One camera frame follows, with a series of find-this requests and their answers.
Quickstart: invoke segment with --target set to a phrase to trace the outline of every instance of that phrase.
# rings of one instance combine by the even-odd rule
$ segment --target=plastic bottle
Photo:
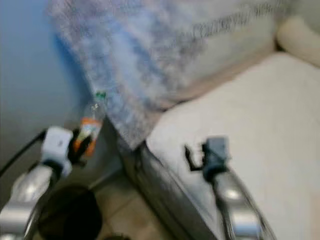
[[[106,93],[97,92],[94,96],[93,101],[91,101],[84,110],[83,118],[81,121],[81,127],[79,136],[74,142],[74,148],[78,149],[80,143],[87,137],[92,137],[92,142],[85,151],[87,157],[91,156],[94,152],[96,141],[101,130],[106,112],[104,109],[104,104],[106,102]]]

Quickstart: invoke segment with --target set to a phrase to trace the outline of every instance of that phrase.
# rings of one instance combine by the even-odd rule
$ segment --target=white couch cushion
[[[147,139],[214,231],[211,187],[190,173],[209,136],[229,138],[231,168],[279,240],[320,238],[320,69],[275,53],[208,94],[169,110]]]
[[[301,16],[292,16],[281,24],[276,39],[288,53],[320,67],[320,34],[312,31]]]

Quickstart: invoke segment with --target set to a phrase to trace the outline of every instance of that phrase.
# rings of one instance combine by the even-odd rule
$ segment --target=black cable
[[[14,164],[17,159],[26,151],[28,150],[35,142],[39,140],[44,140],[46,137],[47,130],[43,130],[40,132],[37,136],[35,136],[30,142],[28,142],[20,151],[18,151],[0,170],[0,178],[3,174],[11,167],[12,164]]]

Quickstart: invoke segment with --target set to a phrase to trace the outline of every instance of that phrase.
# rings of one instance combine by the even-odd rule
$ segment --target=blue wall
[[[0,166],[42,129],[76,126],[91,97],[79,67],[55,36],[46,7],[47,0],[0,1]],[[72,179],[90,183],[119,169],[108,122],[97,148]],[[13,180],[39,159],[39,150],[34,147],[1,179],[0,206]]]

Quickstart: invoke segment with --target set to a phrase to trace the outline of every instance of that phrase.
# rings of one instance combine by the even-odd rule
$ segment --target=couch armrest
[[[320,34],[311,30],[302,17],[288,18],[279,27],[276,39],[288,53],[320,67]]]

